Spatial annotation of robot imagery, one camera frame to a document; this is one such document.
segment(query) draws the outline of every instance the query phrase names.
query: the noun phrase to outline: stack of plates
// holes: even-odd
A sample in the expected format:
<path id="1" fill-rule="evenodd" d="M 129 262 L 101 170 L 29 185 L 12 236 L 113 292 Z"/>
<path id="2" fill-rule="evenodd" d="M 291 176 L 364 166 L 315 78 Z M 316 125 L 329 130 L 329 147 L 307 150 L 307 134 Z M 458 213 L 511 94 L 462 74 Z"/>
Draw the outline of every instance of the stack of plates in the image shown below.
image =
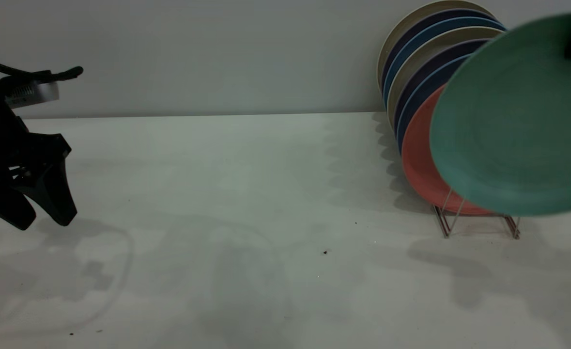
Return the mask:
<path id="1" fill-rule="evenodd" d="M 403 170 L 453 212 L 571 210 L 571 14 L 504 30 L 460 0 L 423 6 L 393 29 L 378 86 Z"/>
<path id="2" fill-rule="evenodd" d="M 442 88 L 458 68 L 505 27 L 471 2 L 445 0 L 416 9 L 389 34 L 378 60 L 378 86 L 398 142 L 406 177 L 430 203 L 442 207 L 451 192 L 432 159 L 429 132 Z M 452 193 L 446 210 L 462 197 Z M 469 201 L 464 214 L 487 214 Z"/>

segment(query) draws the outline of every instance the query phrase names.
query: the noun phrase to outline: white tabletop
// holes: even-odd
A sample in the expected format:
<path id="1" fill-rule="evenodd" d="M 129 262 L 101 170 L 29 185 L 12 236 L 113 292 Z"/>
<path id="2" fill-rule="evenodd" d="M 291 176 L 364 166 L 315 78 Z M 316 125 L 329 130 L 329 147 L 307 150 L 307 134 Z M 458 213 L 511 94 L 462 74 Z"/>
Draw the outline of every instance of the white tabletop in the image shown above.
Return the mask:
<path id="1" fill-rule="evenodd" d="M 0 349 L 571 349 L 571 214 L 445 240 L 383 120 L 28 121 L 79 214 L 0 220 Z"/>

